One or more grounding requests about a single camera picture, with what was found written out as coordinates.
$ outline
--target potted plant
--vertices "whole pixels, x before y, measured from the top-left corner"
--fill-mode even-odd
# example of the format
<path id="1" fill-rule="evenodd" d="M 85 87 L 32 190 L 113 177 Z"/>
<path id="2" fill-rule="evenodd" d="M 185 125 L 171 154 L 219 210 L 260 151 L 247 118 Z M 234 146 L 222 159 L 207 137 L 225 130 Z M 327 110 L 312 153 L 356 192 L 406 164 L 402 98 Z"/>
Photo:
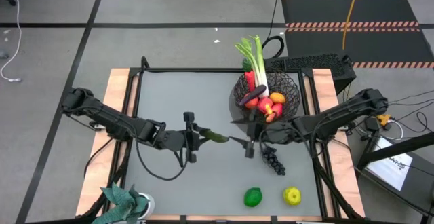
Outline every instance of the potted plant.
<path id="1" fill-rule="evenodd" d="M 129 191 L 118 187 L 115 183 L 111 188 L 101 188 L 104 195 L 116 206 L 92 222 L 92 224 L 115 223 L 127 221 L 127 224 L 136 223 L 137 220 L 149 217 L 154 211 L 154 199 L 145 193 L 138 193 L 134 185 Z"/>

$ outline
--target yellow lemon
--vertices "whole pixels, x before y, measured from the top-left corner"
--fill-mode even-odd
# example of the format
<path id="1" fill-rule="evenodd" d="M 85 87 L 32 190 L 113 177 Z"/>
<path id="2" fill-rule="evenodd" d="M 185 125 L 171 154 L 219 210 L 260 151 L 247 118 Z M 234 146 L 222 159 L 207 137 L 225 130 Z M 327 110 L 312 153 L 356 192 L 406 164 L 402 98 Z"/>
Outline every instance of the yellow lemon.
<path id="1" fill-rule="evenodd" d="M 283 192 L 283 198 L 290 206 L 296 206 L 301 203 L 301 192 L 296 187 L 288 187 Z"/>

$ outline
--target wire basket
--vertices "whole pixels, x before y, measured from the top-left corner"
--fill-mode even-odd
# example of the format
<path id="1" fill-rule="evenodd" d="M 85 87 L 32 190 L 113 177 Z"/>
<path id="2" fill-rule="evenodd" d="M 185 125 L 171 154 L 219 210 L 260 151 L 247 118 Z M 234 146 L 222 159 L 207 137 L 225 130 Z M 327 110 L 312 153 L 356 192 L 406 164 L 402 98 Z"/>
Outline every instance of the wire basket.
<path id="1" fill-rule="evenodd" d="M 298 106 L 300 106 L 300 92 L 294 80 L 287 73 L 271 70 L 267 71 L 267 83 L 270 94 L 272 92 L 279 92 L 285 96 L 286 102 L 283 104 L 283 114 L 278 120 L 291 119 L 297 113 Z M 239 102 L 249 92 L 248 84 L 243 74 L 238 78 L 233 88 L 233 96 L 235 104 L 244 117 L 248 117 L 250 110 L 243 105 L 239 105 Z M 257 117 L 257 120 L 264 122 L 265 116 L 261 115 Z"/>

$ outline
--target green onion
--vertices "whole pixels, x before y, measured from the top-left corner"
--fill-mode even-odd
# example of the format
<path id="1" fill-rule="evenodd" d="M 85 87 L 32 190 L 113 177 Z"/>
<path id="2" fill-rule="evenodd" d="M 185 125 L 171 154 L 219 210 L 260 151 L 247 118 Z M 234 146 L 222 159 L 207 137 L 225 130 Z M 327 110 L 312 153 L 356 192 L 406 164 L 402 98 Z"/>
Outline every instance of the green onion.
<path id="1" fill-rule="evenodd" d="M 262 44 L 259 36 L 251 37 L 256 43 L 256 58 L 253 55 L 252 44 L 249 39 L 242 38 L 241 43 L 235 44 L 238 51 L 250 62 L 255 74 L 255 86 L 265 85 L 267 88 L 259 97 L 269 96 L 267 76 L 265 74 L 264 57 L 262 55 Z"/>
<path id="2" fill-rule="evenodd" d="M 261 84 L 265 85 L 267 88 L 266 90 L 259 96 L 259 97 L 268 97 L 269 96 L 269 85 L 267 83 L 267 75 L 265 73 L 265 63 L 264 63 L 264 56 L 262 55 L 262 44 L 260 41 L 260 37 L 256 35 L 255 37 L 251 38 L 256 43 L 256 64 L 259 68 L 260 77 L 261 77 Z"/>

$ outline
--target purple eggplant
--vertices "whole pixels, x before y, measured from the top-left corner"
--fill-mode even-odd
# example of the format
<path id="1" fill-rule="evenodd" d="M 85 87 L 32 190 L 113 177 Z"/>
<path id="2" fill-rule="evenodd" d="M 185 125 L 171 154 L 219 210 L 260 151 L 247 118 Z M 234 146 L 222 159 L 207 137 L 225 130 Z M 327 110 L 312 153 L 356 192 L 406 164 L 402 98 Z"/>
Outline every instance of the purple eggplant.
<path id="1" fill-rule="evenodd" d="M 239 105 L 245 105 L 246 103 L 248 103 L 250 100 L 256 98 L 257 96 L 261 95 L 265 90 L 266 90 L 266 86 L 265 85 L 259 85 L 257 86 L 253 91 L 251 91 L 246 97 L 244 97 L 241 102 L 239 102 Z"/>

